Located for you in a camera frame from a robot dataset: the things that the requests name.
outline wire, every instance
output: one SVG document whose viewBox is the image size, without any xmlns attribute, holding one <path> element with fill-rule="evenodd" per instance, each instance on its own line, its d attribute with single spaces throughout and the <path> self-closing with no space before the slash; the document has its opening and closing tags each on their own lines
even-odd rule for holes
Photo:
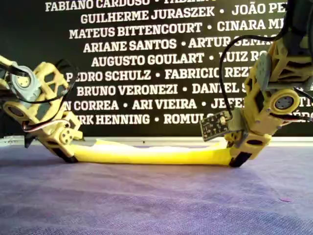
<svg viewBox="0 0 313 235">
<path fill-rule="evenodd" d="M 294 87 L 293 89 L 294 89 L 295 92 L 297 92 L 298 94 L 301 94 L 304 97 L 308 98 L 313 103 L 313 97 L 310 94 L 308 94 L 308 93 L 306 93 L 306 92 L 304 92 L 302 90 L 299 90 L 296 87 Z"/>
<path fill-rule="evenodd" d="M 50 122 L 47 122 L 45 124 L 41 124 L 41 125 L 36 125 L 34 127 L 33 126 L 29 126 L 27 125 L 25 122 L 22 123 L 22 129 L 25 131 L 25 132 L 34 132 L 34 131 L 38 131 L 38 130 L 41 130 L 47 126 L 51 126 L 51 125 L 54 125 L 54 124 L 58 124 L 58 123 L 65 123 L 67 126 L 70 126 L 70 122 L 68 120 L 65 120 L 65 119 L 57 119 L 57 120 L 53 120 L 53 121 L 50 121 Z"/>
<path fill-rule="evenodd" d="M 57 70 L 59 70 L 59 72 L 61 72 L 62 70 L 64 69 L 67 69 L 67 68 L 73 68 L 75 73 L 76 73 L 76 76 L 78 75 L 78 68 L 77 67 L 74 67 L 68 60 L 66 59 L 61 59 L 59 60 L 58 62 L 56 62 L 54 64 L 54 66 L 56 67 Z M 1 65 L 0 64 L 0 69 L 3 69 L 4 70 L 4 74 L 6 74 L 7 72 L 8 73 L 11 73 L 11 74 L 14 74 L 16 76 L 23 76 L 23 77 L 30 77 L 29 74 L 25 71 L 22 71 L 20 70 L 19 68 L 17 67 L 14 67 L 14 66 L 9 66 L 9 67 L 6 67 L 4 65 Z M 28 101 L 28 100 L 24 100 L 22 98 L 20 98 L 18 95 L 16 95 L 17 99 L 19 101 L 22 101 L 22 102 L 25 102 L 25 103 L 29 103 L 29 104 L 44 104 L 44 103 L 50 103 L 50 102 L 53 102 L 55 100 L 58 100 L 58 99 L 61 99 L 63 98 L 64 96 L 66 96 L 70 91 L 71 89 L 74 87 L 75 85 L 75 82 L 76 82 L 76 77 L 73 78 L 70 83 L 68 84 L 68 88 L 63 91 L 61 94 L 57 94 L 56 97 L 52 98 L 52 99 L 46 99 L 46 100 L 42 100 L 42 101 Z"/>
<path fill-rule="evenodd" d="M 26 102 L 26 103 L 30 103 L 30 104 L 43 104 L 43 103 L 50 103 L 52 101 L 55 101 L 55 100 L 58 100 L 58 99 L 62 99 L 61 100 L 61 103 L 60 103 L 60 106 L 59 106 L 59 109 L 58 111 L 55 113 L 55 115 L 51 118 L 49 118 L 47 121 L 43 121 L 43 122 L 40 122 L 40 123 L 37 123 L 37 124 L 34 124 L 32 126 L 29 126 L 29 128 L 37 128 L 37 127 L 40 127 L 42 125 L 45 125 L 45 124 L 48 124 L 48 123 L 51 123 L 53 119 L 55 119 L 55 117 L 57 116 L 57 114 L 59 113 L 60 109 L 62 108 L 62 105 L 66 99 L 66 97 L 68 96 L 68 94 L 70 93 L 70 91 L 72 90 L 72 88 L 74 87 L 75 85 L 75 82 L 77 80 L 77 76 L 78 76 L 78 68 L 77 67 L 74 67 L 71 62 L 69 62 L 68 60 L 66 59 L 61 59 L 59 61 L 57 61 L 54 66 L 56 67 L 56 69 L 61 72 L 62 70 L 64 69 L 67 69 L 67 68 L 70 68 L 72 67 L 75 71 L 75 74 L 76 76 L 74 76 L 72 78 L 72 80 L 70 81 L 70 83 L 68 84 L 68 88 L 65 90 L 64 93 L 60 94 L 60 95 L 57 95 L 55 98 L 52 98 L 52 99 L 47 99 L 47 100 L 43 100 L 43 101 L 28 101 L 28 100 L 24 100 L 24 99 L 21 99 L 20 97 L 18 97 L 16 95 L 16 98 L 20 101 L 23 101 L 23 102 Z M 25 71 L 22 71 L 20 70 L 19 68 L 16 68 L 16 67 L 13 67 L 13 66 L 10 66 L 10 67 L 6 67 L 2 64 L 0 64 L 0 69 L 3 69 L 5 70 L 4 71 L 4 74 L 6 74 L 7 72 L 8 73 L 11 73 L 11 74 L 14 74 L 16 76 L 24 76 L 24 77 L 29 77 L 29 74 L 26 73 Z"/>
<path fill-rule="evenodd" d="M 254 40 L 259 40 L 259 41 L 264 41 L 264 42 L 273 42 L 273 41 L 277 41 L 279 39 L 281 39 L 287 32 L 288 32 L 288 14 L 286 14 L 285 18 L 284 18 L 284 26 L 281 29 L 281 31 L 274 37 L 262 37 L 262 36 L 257 36 L 257 35 L 243 35 L 240 36 L 234 40 L 232 40 L 227 47 L 224 49 L 221 58 L 220 58 L 220 64 L 219 64 L 219 77 L 220 77 L 220 87 L 222 90 L 222 94 L 223 94 L 223 98 L 226 104 L 226 108 L 228 110 L 229 113 L 229 118 L 228 120 L 231 120 L 233 118 L 233 114 L 231 111 L 231 107 L 227 98 L 227 93 L 225 90 L 225 86 L 224 86 L 224 72 L 223 72 L 223 63 L 224 63 L 224 59 L 226 57 L 227 52 L 231 49 L 232 46 L 234 46 L 237 42 L 243 40 L 243 39 L 254 39 Z"/>
</svg>

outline gray floor surface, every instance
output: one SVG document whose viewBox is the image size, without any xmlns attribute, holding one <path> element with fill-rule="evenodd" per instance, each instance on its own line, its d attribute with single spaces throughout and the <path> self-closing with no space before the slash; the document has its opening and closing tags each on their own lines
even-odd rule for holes
<svg viewBox="0 0 313 235">
<path fill-rule="evenodd" d="M 313 147 L 241 168 L 65 164 L 0 148 L 0 235 L 310 235 Z"/>
</svg>

